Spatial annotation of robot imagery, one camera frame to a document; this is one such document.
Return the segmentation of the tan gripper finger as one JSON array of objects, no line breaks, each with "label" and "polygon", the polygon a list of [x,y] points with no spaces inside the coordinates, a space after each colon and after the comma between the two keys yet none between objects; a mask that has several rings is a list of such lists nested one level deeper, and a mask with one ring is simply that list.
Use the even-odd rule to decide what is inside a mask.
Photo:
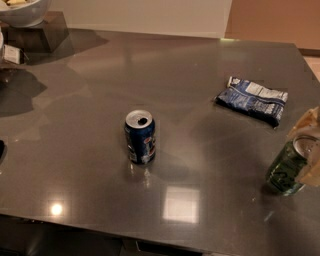
[{"label": "tan gripper finger", "polygon": [[299,135],[320,137],[320,109],[318,107],[305,112],[289,131],[287,138],[293,139]]},{"label": "tan gripper finger", "polygon": [[296,181],[309,186],[320,185],[320,141],[299,139],[295,143],[297,152],[306,160]]}]

